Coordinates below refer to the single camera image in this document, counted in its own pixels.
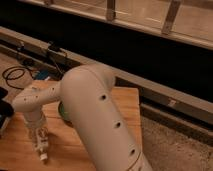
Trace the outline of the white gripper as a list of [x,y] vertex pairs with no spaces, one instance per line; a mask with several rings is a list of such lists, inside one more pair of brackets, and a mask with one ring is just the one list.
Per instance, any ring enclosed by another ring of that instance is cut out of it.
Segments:
[[46,128],[46,117],[42,116],[40,119],[36,121],[25,120],[25,125],[28,128],[28,136],[34,146],[36,146],[36,130],[40,128]]

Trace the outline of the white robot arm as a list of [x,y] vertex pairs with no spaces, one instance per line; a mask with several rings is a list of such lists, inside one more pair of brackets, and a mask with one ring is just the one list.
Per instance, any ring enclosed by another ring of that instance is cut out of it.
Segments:
[[75,67],[43,90],[22,91],[12,101],[24,115],[41,160],[49,142],[42,106],[60,101],[97,171],[153,171],[111,96],[115,76],[104,64]]

